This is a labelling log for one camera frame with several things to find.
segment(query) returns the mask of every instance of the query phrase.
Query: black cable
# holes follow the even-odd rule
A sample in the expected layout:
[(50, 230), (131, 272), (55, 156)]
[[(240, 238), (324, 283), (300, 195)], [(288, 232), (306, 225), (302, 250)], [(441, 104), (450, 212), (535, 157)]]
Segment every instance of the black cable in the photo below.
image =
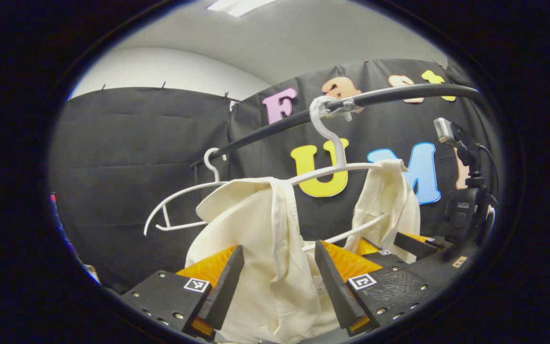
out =
[(499, 208), (500, 205), (498, 204), (498, 200), (496, 200), (496, 198), (493, 196), (493, 194), (490, 194), (488, 193), (487, 196), (489, 196), (489, 198), (491, 198), (491, 200), (494, 202), (494, 204), (496, 205), (496, 208)]
[(482, 144), (479, 144), (478, 145), (478, 148), (480, 150), (483, 150), (487, 153), (487, 155), (489, 155), (489, 159), (491, 160), (491, 166), (494, 168), (494, 174), (496, 175), (496, 196), (498, 196), (498, 191), (500, 190), (500, 185), (499, 185), (499, 178), (498, 178), (498, 169), (496, 168), (496, 162), (494, 161), (494, 157), (493, 155), (491, 155), (491, 152), (487, 149), (487, 147), (483, 146)]

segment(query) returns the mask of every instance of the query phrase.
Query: cream shirt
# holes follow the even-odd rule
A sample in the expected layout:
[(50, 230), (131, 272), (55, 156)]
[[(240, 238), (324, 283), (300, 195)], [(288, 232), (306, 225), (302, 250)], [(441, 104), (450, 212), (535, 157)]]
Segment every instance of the cream shirt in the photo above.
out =
[[(350, 236), (345, 248), (355, 252), (360, 237), (366, 237), (412, 263), (414, 255), (393, 245), (398, 231), (419, 234), (419, 203), (402, 174), (407, 169), (399, 159), (375, 166), (354, 208), (352, 228), (384, 213), (390, 216)], [(245, 264), (220, 330), (224, 338), (241, 344), (260, 339), (296, 344), (339, 327), (328, 293), (319, 285), (314, 253), (302, 251), (313, 242), (300, 235), (290, 183), (270, 177), (236, 179), (205, 198), (197, 214), (208, 225), (190, 246), (186, 267), (230, 246), (243, 246)]]

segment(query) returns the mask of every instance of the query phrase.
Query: ceiling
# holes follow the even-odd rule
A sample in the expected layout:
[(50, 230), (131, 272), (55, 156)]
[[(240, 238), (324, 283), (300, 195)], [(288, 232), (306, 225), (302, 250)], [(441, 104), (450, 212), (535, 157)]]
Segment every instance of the ceiling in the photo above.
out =
[(279, 0), (243, 17), (210, 11), (214, 0), (179, 6), (114, 50), (185, 50), (233, 65), (271, 85), (312, 70), (364, 59), (447, 64), (428, 41), (392, 19), (347, 0)]

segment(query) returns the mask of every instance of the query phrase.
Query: hanger hook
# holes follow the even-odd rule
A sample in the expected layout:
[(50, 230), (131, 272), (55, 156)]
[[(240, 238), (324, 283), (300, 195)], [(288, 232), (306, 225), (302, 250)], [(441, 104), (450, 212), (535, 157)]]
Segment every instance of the hanger hook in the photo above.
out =
[[(205, 157), (203, 158), (203, 161), (205, 162), (205, 166), (212, 170), (213, 176), (216, 179), (216, 182), (220, 182), (220, 172), (218, 172), (218, 169), (215, 168), (212, 163), (209, 162), (209, 155), (211, 155), (213, 152), (217, 151), (218, 148), (209, 148), (207, 152), (205, 152)], [(222, 155), (222, 159), (226, 161), (226, 155)]]
[(330, 114), (330, 111), (326, 108), (326, 103), (331, 100), (336, 99), (330, 99), (330, 97), (326, 96), (315, 98), (309, 107), (309, 117), (311, 118), (311, 123), (314, 125), (315, 130), (317, 130), (317, 132), (323, 136), (324, 139), (330, 140), (332, 141), (332, 144), (334, 144), (334, 153), (337, 158), (337, 163), (335, 166), (342, 167), (345, 166), (345, 148), (343, 147), (343, 143), (341, 142), (341, 139), (339, 139), (338, 135), (326, 129), (324, 124), (321, 122), (322, 116)]

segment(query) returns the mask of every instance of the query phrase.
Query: black curtain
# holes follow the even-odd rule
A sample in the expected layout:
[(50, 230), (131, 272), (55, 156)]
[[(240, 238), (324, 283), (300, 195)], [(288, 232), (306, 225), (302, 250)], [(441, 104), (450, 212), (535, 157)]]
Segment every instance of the black curtain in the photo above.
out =
[[(183, 268), (202, 227), (160, 231), (162, 211), (144, 236), (148, 215), (166, 196), (196, 183), (190, 163), (225, 145), (229, 100), (151, 87), (95, 91), (65, 105), (53, 134), (52, 191), (63, 225), (85, 264), (123, 292), (157, 269)], [(227, 180), (222, 159), (213, 165)], [(197, 183), (213, 181), (202, 166)], [(200, 221), (194, 208), (212, 189), (168, 204), (172, 224)]]
[[(345, 76), (362, 92), (391, 87), (388, 77), (404, 75), (416, 84), (426, 70), (454, 83), (435, 63), (408, 59), (362, 61), (310, 72), (258, 92), (230, 108), (230, 100), (199, 92), (150, 87), (127, 87), (90, 92), (67, 102), (54, 133), (51, 154), (52, 191), (57, 193), (61, 218), (72, 244), (86, 264), (91, 264), (107, 287), (126, 291), (157, 269), (183, 268), (186, 252), (203, 228), (159, 231), (164, 225), (159, 212), (143, 228), (151, 210), (166, 196), (195, 183), (213, 181), (205, 166), (194, 171), (193, 161), (205, 151), (247, 135), (268, 125), (263, 100), (289, 87), (296, 90), (292, 114), (308, 108), (322, 85)], [(366, 107), (351, 122), (341, 117), (324, 119), (324, 124), (349, 140), (348, 162), (366, 162), (367, 154), (390, 149), (410, 164), (411, 151), (418, 143), (434, 144), (434, 172), (441, 199), (422, 204), (422, 235), (443, 234), (441, 215), (447, 194), (455, 188), (458, 170), (454, 151), (439, 143), (433, 120), (444, 117), (467, 129), (491, 149), (500, 169), (504, 153), (500, 148), (495, 119), (478, 113), (470, 100), (454, 102), (440, 97), (425, 98), (420, 104), (402, 100)], [(223, 181), (236, 178), (296, 175), (290, 152), (299, 146), (317, 147), (315, 166), (330, 166), (323, 150), (325, 140), (312, 125), (295, 127), (232, 152), (224, 162), (215, 159)], [(483, 172), (491, 183), (489, 160)], [(333, 237), (351, 228), (366, 171), (349, 172), (345, 189), (334, 197), (316, 198), (295, 187), (301, 234), (306, 240)], [(500, 172), (500, 185), (506, 185)], [(319, 178), (328, 181), (330, 177)], [(213, 189), (185, 194), (168, 204), (173, 224), (200, 221), (196, 205)]]

